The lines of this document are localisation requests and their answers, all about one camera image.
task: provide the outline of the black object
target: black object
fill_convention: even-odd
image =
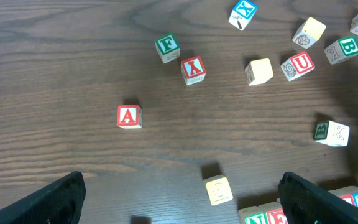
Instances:
[[[292,172],[278,191],[288,224],[358,224],[358,208]]]
[[[80,172],[72,172],[0,210],[0,224],[77,224],[85,199]]]

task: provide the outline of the green block face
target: green block face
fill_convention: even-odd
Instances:
[[[179,43],[172,33],[158,38],[155,40],[155,44],[157,44],[162,55],[169,54],[170,52],[180,48]]]
[[[354,36],[339,39],[338,43],[346,57],[358,54],[358,41]]]
[[[246,217],[246,224],[269,224],[265,213]]]
[[[329,121],[324,121],[317,124],[316,132],[314,134],[314,140],[327,139]]]

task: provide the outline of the wooden surface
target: wooden surface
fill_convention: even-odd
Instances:
[[[85,177],[81,223],[238,223],[273,202],[285,171],[345,187],[358,173],[358,56],[330,65],[323,48],[351,35],[356,0],[254,1],[240,32],[235,1],[0,0],[0,209],[65,174]],[[309,16],[327,25],[308,49],[316,69],[288,82],[280,62]],[[202,57],[186,86],[154,39],[173,32],[181,59]],[[275,76],[248,86],[244,68],[269,58]],[[144,128],[117,127],[139,102]],[[312,140],[318,120],[351,127],[348,147]],[[229,179],[234,200],[212,207],[203,177]]]

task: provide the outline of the red block face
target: red block face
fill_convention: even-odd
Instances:
[[[346,201],[347,203],[349,203],[351,205],[355,205],[352,195],[343,195],[343,196],[340,196],[339,198],[341,198],[342,200]]]
[[[266,212],[270,224],[288,224],[282,208]]]
[[[306,52],[292,56],[291,62],[299,74],[304,74],[315,68],[314,63]]]
[[[187,78],[194,78],[206,74],[203,61],[200,56],[189,58],[181,62]]]
[[[118,107],[117,124],[118,126],[137,126],[139,125],[139,106],[121,105]]]

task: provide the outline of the wooden table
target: wooden table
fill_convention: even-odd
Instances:
[[[275,201],[285,171],[351,185],[358,56],[330,65],[323,49],[351,35],[358,2],[254,2],[240,32],[227,21],[236,1],[0,0],[0,209],[73,170],[81,223],[238,223],[239,208]],[[280,62],[304,51],[291,37],[310,16],[327,25],[308,49],[316,69],[288,82]],[[161,62],[154,39],[168,32],[182,60],[202,57],[203,82]],[[258,58],[275,76],[248,86]],[[117,107],[133,102],[144,128],[118,128]],[[348,147],[312,140],[326,118],[351,127]],[[220,172],[234,200],[212,207],[202,179]]]

